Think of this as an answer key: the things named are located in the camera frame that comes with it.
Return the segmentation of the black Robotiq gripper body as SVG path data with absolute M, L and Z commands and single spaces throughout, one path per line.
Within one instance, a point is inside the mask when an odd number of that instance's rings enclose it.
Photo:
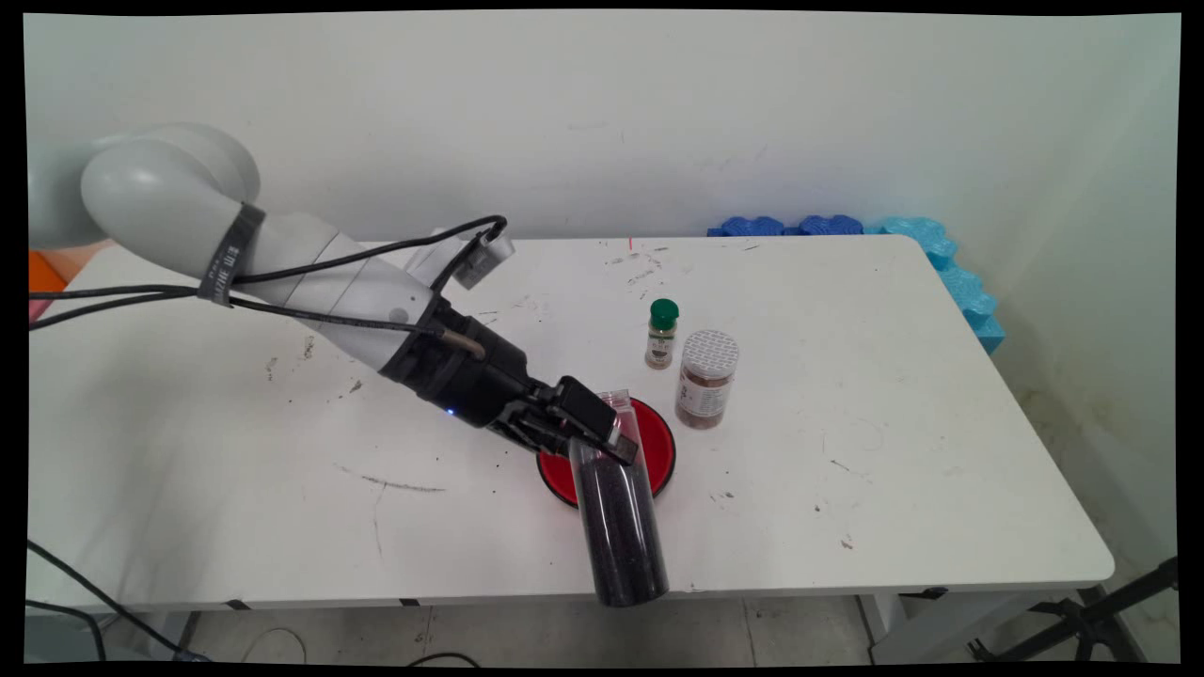
M 507 404 L 541 404 L 545 383 L 529 357 L 484 324 L 443 326 L 414 338 L 414 393 L 473 428 L 494 424 Z

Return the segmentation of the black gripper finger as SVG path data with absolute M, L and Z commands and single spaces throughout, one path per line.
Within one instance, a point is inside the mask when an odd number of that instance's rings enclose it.
M 543 451 L 566 457 L 572 441 L 580 441 L 622 466 L 636 463 L 638 443 L 621 432 L 618 412 L 576 377 L 563 376 L 541 390 L 541 404 L 550 425 Z
M 507 404 L 494 420 L 494 432 L 535 454 L 569 455 L 572 434 L 542 404 Z

